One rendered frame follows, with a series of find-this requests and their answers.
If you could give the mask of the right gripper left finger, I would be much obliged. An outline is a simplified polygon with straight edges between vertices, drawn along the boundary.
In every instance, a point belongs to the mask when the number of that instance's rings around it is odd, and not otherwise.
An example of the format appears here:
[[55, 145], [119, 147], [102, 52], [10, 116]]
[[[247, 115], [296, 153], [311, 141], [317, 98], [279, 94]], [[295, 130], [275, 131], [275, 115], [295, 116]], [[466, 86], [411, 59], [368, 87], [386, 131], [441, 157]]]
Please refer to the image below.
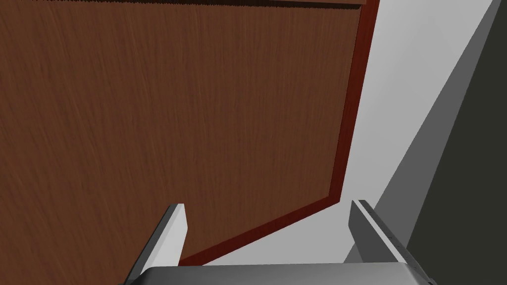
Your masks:
[[151, 267], [177, 266], [186, 235], [185, 206], [182, 203], [172, 204], [152, 232], [126, 280], [135, 280]]

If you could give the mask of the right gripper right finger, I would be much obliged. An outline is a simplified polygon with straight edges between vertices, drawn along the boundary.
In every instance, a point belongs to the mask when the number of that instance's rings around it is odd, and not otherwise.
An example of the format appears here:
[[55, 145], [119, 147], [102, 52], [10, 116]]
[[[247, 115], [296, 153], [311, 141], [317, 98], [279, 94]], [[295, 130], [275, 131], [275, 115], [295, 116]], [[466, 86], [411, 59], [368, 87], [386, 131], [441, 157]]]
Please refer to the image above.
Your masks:
[[363, 262], [414, 263], [413, 256], [366, 200], [351, 202], [348, 228]]

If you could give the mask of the brown wooden door leaf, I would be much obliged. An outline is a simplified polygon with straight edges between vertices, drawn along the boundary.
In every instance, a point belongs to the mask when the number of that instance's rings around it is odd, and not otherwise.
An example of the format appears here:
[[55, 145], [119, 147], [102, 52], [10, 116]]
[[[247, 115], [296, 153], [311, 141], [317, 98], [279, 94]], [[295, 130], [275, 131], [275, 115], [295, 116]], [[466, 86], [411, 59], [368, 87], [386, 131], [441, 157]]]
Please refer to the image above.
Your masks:
[[116, 285], [328, 196], [360, 9], [0, 0], [0, 285]]

